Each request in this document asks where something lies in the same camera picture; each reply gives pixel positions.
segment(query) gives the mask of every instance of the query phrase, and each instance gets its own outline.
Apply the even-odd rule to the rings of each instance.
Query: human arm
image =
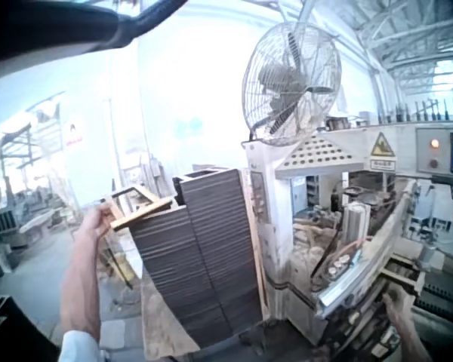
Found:
[[[431,357],[414,328],[411,307],[414,301],[398,284],[391,284],[383,295],[387,315],[401,339],[403,361],[431,361]]]
[[[74,234],[74,246],[66,271],[60,300],[63,331],[81,331],[100,339],[99,287],[97,285],[97,246],[109,230],[109,205],[89,212]]]

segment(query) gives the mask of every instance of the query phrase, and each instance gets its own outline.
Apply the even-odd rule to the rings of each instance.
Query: white sleeve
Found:
[[[86,332],[70,330],[63,335],[59,362],[103,362],[99,345]]]

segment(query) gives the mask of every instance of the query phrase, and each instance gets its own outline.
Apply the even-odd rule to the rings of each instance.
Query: control panel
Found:
[[[453,176],[453,128],[416,130],[417,172]]]

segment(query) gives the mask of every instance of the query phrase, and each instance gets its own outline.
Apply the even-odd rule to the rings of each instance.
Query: yellow warning triangle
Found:
[[[395,157],[393,149],[387,142],[387,139],[382,132],[380,132],[379,136],[377,136],[377,140],[374,143],[374,147],[372,148],[371,151],[371,156]]]

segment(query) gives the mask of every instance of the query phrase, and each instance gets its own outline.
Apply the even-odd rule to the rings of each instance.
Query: industrial fan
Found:
[[[250,140],[286,146],[308,137],[334,104],[341,60],[331,36],[304,23],[280,23],[255,47],[243,78]]]

